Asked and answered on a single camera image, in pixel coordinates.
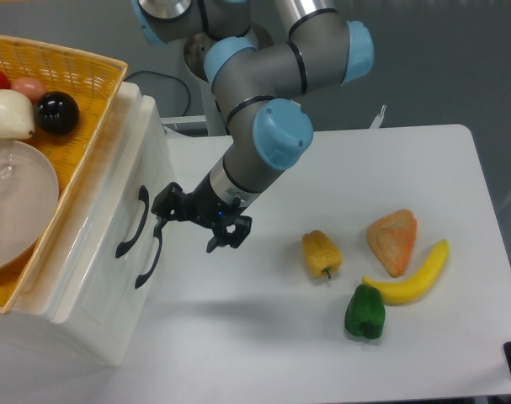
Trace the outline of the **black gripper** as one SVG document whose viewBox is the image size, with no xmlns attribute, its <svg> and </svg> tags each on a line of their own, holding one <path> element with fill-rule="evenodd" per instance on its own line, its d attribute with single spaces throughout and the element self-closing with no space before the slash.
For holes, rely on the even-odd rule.
<svg viewBox="0 0 511 404">
<path fill-rule="evenodd" d="M 169 183 L 154 199 L 151 212 L 157 218 L 153 236 L 162 245 L 162 231 L 169 221 L 191 221 L 211 229 L 213 237 L 206 251 L 212 253 L 218 247 L 238 248 L 251 232 L 253 219 L 242 215 L 246 207 L 241 206 L 239 195 L 219 196 L 204 178 L 196 189 L 184 198 L 182 187 Z"/>
</svg>

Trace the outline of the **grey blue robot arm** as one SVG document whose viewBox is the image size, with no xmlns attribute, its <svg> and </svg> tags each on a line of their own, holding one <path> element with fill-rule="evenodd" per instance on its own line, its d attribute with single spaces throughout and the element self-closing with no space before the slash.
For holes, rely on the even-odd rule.
<svg viewBox="0 0 511 404">
<path fill-rule="evenodd" d="M 170 221 L 213 233 L 208 249 L 239 247 L 251 231 L 246 208 L 310 146 L 313 128 L 295 99 L 366 75 L 375 49 L 369 30 L 344 21 L 331 1 L 279 1 L 286 42 L 250 39 L 247 1 L 135 1 L 148 41 L 203 35 L 206 81 L 232 145 L 190 193 L 169 184 L 154 199 L 154 234 Z"/>
</svg>

